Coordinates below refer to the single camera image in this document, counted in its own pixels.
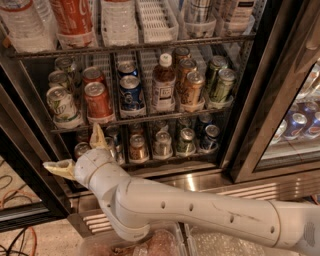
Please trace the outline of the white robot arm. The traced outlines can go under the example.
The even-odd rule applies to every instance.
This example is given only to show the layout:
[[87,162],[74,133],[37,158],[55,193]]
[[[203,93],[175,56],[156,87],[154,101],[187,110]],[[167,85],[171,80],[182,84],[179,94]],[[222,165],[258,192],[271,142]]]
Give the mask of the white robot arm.
[[185,191],[129,175],[111,156],[99,124],[92,148],[76,161],[45,162],[50,173],[93,192],[116,233],[139,241],[150,223],[170,220],[279,248],[320,256],[320,207]]

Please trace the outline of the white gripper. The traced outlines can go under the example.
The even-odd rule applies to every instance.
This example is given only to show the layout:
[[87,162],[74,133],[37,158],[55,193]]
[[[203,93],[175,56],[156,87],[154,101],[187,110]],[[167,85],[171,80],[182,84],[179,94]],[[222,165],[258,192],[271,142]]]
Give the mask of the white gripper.
[[58,162],[44,162],[43,167],[54,175],[68,180],[76,179],[81,185],[88,188],[91,176],[104,164],[115,161],[110,152],[106,150],[108,145],[98,123],[93,124],[89,144],[95,149],[88,150],[78,158],[76,163],[72,159],[66,159]]

